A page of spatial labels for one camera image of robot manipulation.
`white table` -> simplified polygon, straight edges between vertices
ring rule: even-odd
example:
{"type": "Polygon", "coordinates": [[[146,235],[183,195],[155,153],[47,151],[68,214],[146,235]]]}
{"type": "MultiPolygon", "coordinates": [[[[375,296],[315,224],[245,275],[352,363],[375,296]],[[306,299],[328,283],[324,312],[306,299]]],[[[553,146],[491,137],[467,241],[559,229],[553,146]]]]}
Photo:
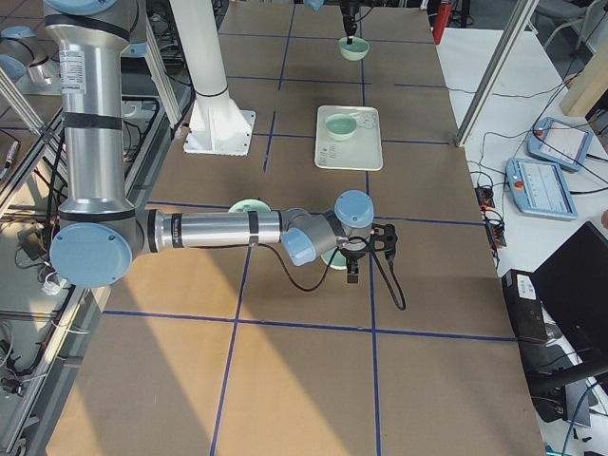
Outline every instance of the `white table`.
{"type": "MultiPolygon", "coordinates": [[[[458,124],[462,122],[473,98],[473,94],[467,92],[474,92],[477,89],[501,33],[500,30],[446,29],[443,41],[438,46],[438,51],[446,85],[452,89],[450,90],[450,100],[458,124]]],[[[506,62],[498,83],[494,87],[494,93],[532,95],[558,87],[560,83],[560,75],[553,67],[536,36],[532,32],[525,32],[506,62]]],[[[533,98],[506,98],[492,95],[465,145],[467,159],[473,162],[480,160],[486,132],[514,136],[529,130],[554,93],[555,91],[550,91],[533,98]]],[[[566,93],[567,89],[564,88],[542,116],[565,120],[570,124],[586,124],[587,121],[584,118],[566,117],[561,112],[560,101],[566,93]]],[[[526,144],[520,147],[525,138],[526,135],[521,135],[515,139],[486,135],[482,164],[503,171],[506,161],[516,155],[516,152],[518,157],[526,156],[526,144]]],[[[593,139],[589,153],[606,157],[606,152],[597,138],[593,139]]],[[[479,170],[473,162],[469,164],[471,171],[479,170]]],[[[608,178],[607,164],[588,159],[584,162],[584,165],[608,178]]],[[[482,171],[489,174],[494,183],[504,181],[504,177],[500,173],[487,169],[482,169],[482,171]]],[[[592,190],[606,186],[604,182],[594,178],[585,170],[575,174],[564,174],[571,191],[592,190]]],[[[478,176],[477,174],[471,175],[473,182],[477,181],[478,176]]],[[[487,177],[481,176],[480,182],[487,184],[487,177]]],[[[573,198],[579,212],[577,220],[559,221],[535,218],[522,215],[513,203],[508,190],[503,195],[502,185],[494,187],[494,200],[498,211],[503,214],[505,220],[504,235],[507,243],[506,248],[499,250],[501,259],[498,267],[499,276],[512,268],[531,272],[536,270],[587,220],[592,220],[600,230],[606,233],[601,227],[599,219],[603,211],[608,209],[608,193],[573,198]]],[[[572,351],[567,342],[560,342],[560,345],[566,352],[572,351]]],[[[596,390],[601,394],[600,399],[608,407],[606,395],[599,388],[596,388],[596,390]]],[[[595,409],[603,412],[601,406],[595,409]]],[[[592,432],[583,430],[579,433],[579,437],[593,435],[593,440],[587,444],[582,444],[580,440],[571,438],[568,445],[568,454],[582,455],[583,451],[593,449],[598,452],[606,452],[606,448],[608,448],[608,418],[592,415],[591,420],[592,432]]],[[[561,451],[567,424],[555,422],[547,425],[540,418],[539,423],[545,442],[555,450],[561,451]]]]}

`cardboard surface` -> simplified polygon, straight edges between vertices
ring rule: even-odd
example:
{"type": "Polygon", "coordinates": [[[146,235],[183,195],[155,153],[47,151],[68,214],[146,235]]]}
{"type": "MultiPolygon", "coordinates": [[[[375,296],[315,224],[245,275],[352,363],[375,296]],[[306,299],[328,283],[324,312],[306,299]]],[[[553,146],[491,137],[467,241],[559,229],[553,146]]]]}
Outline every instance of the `cardboard surface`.
{"type": "Polygon", "coordinates": [[[378,372],[385,456],[545,454],[517,344],[379,334],[378,372]]]}
{"type": "Polygon", "coordinates": [[[105,315],[47,455],[209,454],[231,333],[105,315]]]}
{"type": "Polygon", "coordinates": [[[185,136],[171,144],[150,200],[230,207],[260,195],[267,137],[254,136],[247,157],[226,157],[185,154],[185,136]]]}
{"type": "Polygon", "coordinates": [[[395,309],[374,268],[378,328],[513,337],[483,227],[391,223],[399,237],[394,269],[408,309],[395,309]]]}
{"type": "Polygon", "coordinates": [[[238,328],[217,454],[375,454],[368,334],[238,328]]]}
{"type": "MultiPolygon", "coordinates": [[[[296,268],[277,246],[297,283],[312,287],[325,271],[318,259],[306,267],[296,268]]],[[[267,250],[252,252],[243,292],[241,317],[289,323],[371,327],[370,269],[368,261],[360,263],[358,284],[346,283],[346,271],[330,269],[323,285],[313,293],[304,293],[289,282],[276,258],[267,250]]]]}
{"type": "Polygon", "coordinates": [[[464,150],[384,142],[382,152],[384,167],[369,173],[378,216],[481,222],[464,150]]]}

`light green bowl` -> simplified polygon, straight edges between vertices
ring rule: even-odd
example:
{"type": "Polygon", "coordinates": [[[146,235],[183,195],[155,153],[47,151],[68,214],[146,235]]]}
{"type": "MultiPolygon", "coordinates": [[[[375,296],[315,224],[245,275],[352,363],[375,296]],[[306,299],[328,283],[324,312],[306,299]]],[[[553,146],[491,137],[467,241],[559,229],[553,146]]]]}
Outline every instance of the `light green bowl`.
{"type": "Polygon", "coordinates": [[[357,60],[361,60],[363,57],[368,55],[368,51],[370,50],[370,43],[365,41],[363,38],[357,38],[356,36],[352,37],[352,43],[349,45],[347,41],[348,37],[340,38],[338,41],[338,46],[340,47],[340,54],[346,60],[350,60],[351,62],[356,62],[357,60]]]}
{"type": "Polygon", "coordinates": [[[354,135],[357,121],[349,114],[332,114],[325,119],[325,129],[333,140],[345,141],[354,135]]]}
{"type": "MultiPolygon", "coordinates": [[[[325,264],[328,264],[330,262],[330,259],[332,258],[332,255],[333,255],[333,250],[329,250],[321,256],[321,259],[323,260],[323,262],[325,264]]],[[[332,261],[332,264],[330,265],[330,267],[332,269],[336,269],[338,271],[345,270],[346,269],[346,258],[340,252],[338,252],[333,257],[333,261],[332,261]]]]}

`green bowl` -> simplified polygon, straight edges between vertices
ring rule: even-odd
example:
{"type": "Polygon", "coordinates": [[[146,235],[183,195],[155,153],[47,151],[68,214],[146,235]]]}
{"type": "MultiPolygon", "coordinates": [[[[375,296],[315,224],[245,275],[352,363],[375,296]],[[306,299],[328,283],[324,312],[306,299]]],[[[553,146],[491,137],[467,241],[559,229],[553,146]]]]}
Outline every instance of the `green bowl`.
{"type": "Polygon", "coordinates": [[[325,119],[325,129],[333,140],[345,141],[354,135],[357,121],[349,114],[332,114],[325,119]]]}
{"type": "Polygon", "coordinates": [[[348,44],[348,37],[340,38],[338,41],[338,46],[340,47],[340,54],[346,60],[350,60],[351,62],[356,62],[357,60],[361,60],[366,55],[368,55],[368,51],[370,50],[370,43],[365,41],[363,38],[357,38],[356,36],[352,37],[352,43],[348,44]]]}

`robotic arm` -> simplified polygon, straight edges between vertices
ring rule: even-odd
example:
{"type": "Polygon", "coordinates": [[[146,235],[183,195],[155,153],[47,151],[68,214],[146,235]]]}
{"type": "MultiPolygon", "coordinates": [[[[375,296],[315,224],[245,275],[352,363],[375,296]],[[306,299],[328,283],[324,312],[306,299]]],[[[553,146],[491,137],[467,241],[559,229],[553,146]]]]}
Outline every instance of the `robotic arm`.
{"type": "Polygon", "coordinates": [[[45,14],[60,49],[68,155],[69,197],[59,208],[62,229],[50,247],[61,276],[95,288],[124,276],[141,253],[278,242],[297,266],[339,248],[356,269],[375,242],[373,204],[358,190],[316,216],[301,209],[136,214],[124,193],[120,59],[145,10],[137,0],[46,0],[45,14]]]}
{"type": "Polygon", "coordinates": [[[15,80],[27,72],[37,86],[48,86],[59,79],[57,64],[48,58],[28,27],[9,27],[0,32],[0,67],[15,80]]]}

